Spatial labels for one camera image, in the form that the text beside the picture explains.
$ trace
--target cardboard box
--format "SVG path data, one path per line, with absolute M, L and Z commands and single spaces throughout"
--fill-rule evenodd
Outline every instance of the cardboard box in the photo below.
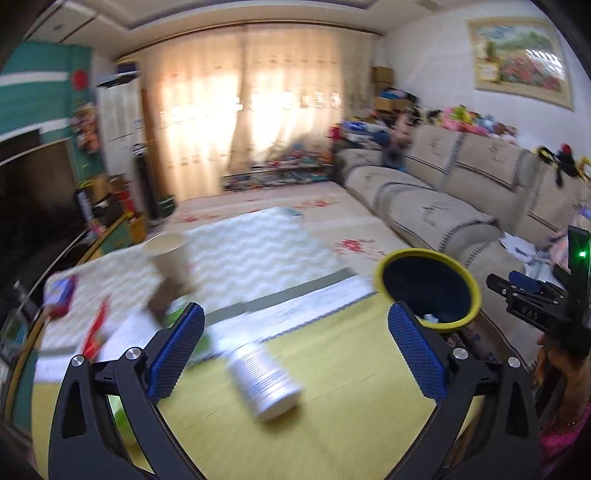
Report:
M 125 190 L 127 190 L 127 185 L 129 185 L 129 182 L 125 178 L 125 175 L 123 175 L 122 173 L 120 173 L 118 175 L 111 175 L 111 176 L 109 176 L 108 180 L 109 180 L 109 191 L 111 193 L 124 192 Z
M 374 108 L 376 110 L 383 110 L 385 112 L 399 112 L 405 108 L 411 108 L 412 106 L 412 101 L 406 99 L 390 99 L 381 97 L 376 97 L 374 99 Z
M 84 191 L 92 205 L 100 202 L 109 193 L 107 175 L 102 173 L 93 177 L 90 181 L 90 185 L 84 187 Z
M 379 94 L 382 93 L 382 91 L 385 90 L 386 88 L 394 88 L 394 85 L 392 85 L 389 82 L 378 82 L 378 83 L 374 83 L 374 94 L 375 94 L 375 96 L 379 96 Z
M 394 83 L 394 71 L 386 67 L 371 67 L 372 83 Z

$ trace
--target picture frame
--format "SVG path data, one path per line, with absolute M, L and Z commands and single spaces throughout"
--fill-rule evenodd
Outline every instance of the picture frame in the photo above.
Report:
M 477 90 L 521 95 L 573 110 L 566 59 L 552 24 L 528 17 L 467 23 Z

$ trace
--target red toy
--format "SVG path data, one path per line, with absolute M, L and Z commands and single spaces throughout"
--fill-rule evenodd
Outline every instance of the red toy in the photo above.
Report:
M 99 354 L 101 347 L 103 346 L 104 340 L 97 335 L 100 328 L 103 326 L 107 314 L 109 312 L 109 296 L 106 296 L 103 302 L 100 304 L 99 313 L 96 314 L 95 321 L 90 327 L 90 333 L 86 337 L 84 342 L 84 348 L 82 349 L 82 355 L 86 359 L 92 362 Z

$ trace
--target blue gripper pad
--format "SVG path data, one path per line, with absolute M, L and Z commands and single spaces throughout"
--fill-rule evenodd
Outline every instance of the blue gripper pad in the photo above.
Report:
M 447 397 L 445 368 L 408 313 L 397 303 L 388 312 L 388 330 L 423 395 L 438 404 Z
M 205 313 L 201 306 L 195 304 L 175 327 L 148 370 L 146 394 L 152 402 L 166 398 L 173 392 L 204 328 Z
M 516 287 L 523 288 L 526 292 L 529 293 L 540 293 L 540 284 L 537 280 L 524 275 L 523 273 L 519 273 L 513 271 L 509 274 L 509 283 L 515 285 Z

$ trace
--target sofa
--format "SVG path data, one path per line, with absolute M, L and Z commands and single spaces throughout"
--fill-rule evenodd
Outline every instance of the sofa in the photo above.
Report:
M 462 263 L 482 290 L 480 315 L 531 369 L 541 332 L 509 315 L 486 278 L 524 273 L 525 265 L 498 239 L 507 232 L 547 246 L 589 199 L 586 183 L 563 175 L 559 189 L 556 169 L 530 151 L 432 125 L 415 129 L 406 172 L 382 167 L 381 157 L 372 150 L 338 152 L 336 180 L 412 247 Z

